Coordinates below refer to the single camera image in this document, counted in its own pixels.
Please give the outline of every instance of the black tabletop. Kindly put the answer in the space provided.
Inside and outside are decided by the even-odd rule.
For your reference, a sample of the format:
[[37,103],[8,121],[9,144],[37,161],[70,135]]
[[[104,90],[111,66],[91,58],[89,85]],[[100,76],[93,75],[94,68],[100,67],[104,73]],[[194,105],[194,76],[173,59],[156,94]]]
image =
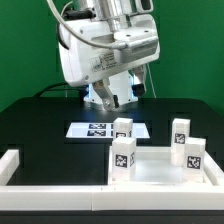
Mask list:
[[[140,139],[138,145],[148,146],[170,146],[173,119],[190,119],[190,136],[205,138],[207,152],[224,168],[224,118],[202,101],[141,99],[137,109],[105,112],[83,107],[77,98],[23,98],[0,113],[0,156],[7,149],[20,150],[20,166],[8,185],[106,185],[108,152],[112,140],[71,140],[65,135],[71,122],[112,123],[118,117],[132,118],[135,123],[146,123],[150,139]],[[106,214],[107,218],[114,215],[113,212]],[[145,216],[145,213],[131,214],[134,217]],[[147,220],[153,221],[153,217],[156,220],[160,216],[157,213],[153,213],[153,216],[147,214],[151,218],[143,219],[139,223],[148,223]],[[178,215],[184,217],[189,214],[174,213],[176,220],[180,220]],[[197,218],[200,215],[195,213],[192,217]],[[79,217],[77,214],[62,216]]]

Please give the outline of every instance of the white robot body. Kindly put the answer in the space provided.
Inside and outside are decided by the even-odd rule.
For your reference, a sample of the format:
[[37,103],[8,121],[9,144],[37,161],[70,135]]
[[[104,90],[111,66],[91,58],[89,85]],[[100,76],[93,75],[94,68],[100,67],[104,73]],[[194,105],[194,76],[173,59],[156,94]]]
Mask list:
[[[83,38],[100,43],[112,43],[115,41],[114,36],[123,38],[123,32],[127,32],[129,29],[114,34],[110,31],[106,21],[92,22],[89,19],[68,21],[68,24],[76,32],[81,33]],[[131,24],[134,29],[147,29],[150,35],[158,37],[154,19],[150,15],[131,17]],[[67,50],[59,44],[61,64],[65,80],[71,86],[91,84],[154,61],[159,57],[160,47],[157,44],[154,54],[140,59],[136,58],[131,62],[119,63],[115,59],[113,50],[92,47],[71,36],[63,27],[60,30],[64,42],[69,47]],[[143,35],[136,33],[136,37],[132,37],[132,39],[142,39],[144,38]]]

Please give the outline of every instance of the black table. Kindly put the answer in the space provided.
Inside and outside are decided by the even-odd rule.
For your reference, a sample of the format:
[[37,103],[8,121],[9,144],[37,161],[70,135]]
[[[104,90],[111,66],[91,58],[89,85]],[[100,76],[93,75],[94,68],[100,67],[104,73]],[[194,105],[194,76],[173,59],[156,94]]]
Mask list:
[[[20,166],[8,185],[106,185],[111,139],[65,137],[71,122],[112,123],[132,118],[146,123],[150,140],[138,145],[170,146],[174,118],[191,120],[192,137],[224,168],[224,118],[193,99],[141,99],[137,109],[104,112],[77,98],[23,98],[0,113],[0,155],[20,150]],[[0,212],[0,223],[223,223],[223,211]]]

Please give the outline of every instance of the white cube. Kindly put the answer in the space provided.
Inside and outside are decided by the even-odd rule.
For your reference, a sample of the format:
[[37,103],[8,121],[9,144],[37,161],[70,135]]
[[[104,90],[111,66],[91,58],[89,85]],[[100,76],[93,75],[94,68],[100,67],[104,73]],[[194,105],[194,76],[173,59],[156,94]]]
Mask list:
[[136,139],[118,137],[112,142],[112,178],[128,181],[135,174]]
[[184,180],[202,182],[206,140],[188,138],[184,152]]
[[174,119],[172,125],[171,139],[171,164],[183,166],[185,142],[190,134],[190,123],[188,119]]
[[128,118],[117,118],[114,121],[113,139],[117,137],[131,137],[133,120]]

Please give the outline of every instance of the green backdrop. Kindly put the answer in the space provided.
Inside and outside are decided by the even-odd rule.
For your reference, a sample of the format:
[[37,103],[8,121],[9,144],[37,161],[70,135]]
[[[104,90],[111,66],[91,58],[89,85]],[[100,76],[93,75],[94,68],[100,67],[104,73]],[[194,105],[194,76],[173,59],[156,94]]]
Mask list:
[[[62,9],[65,0],[55,0]],[[56,21],[45,0],[0,3],[0,111],[63,81]],[[201,99],[224,115],[224,1],[154,0],[161,45],[157,97]],[[148,82],[146,97],[152,97]]]

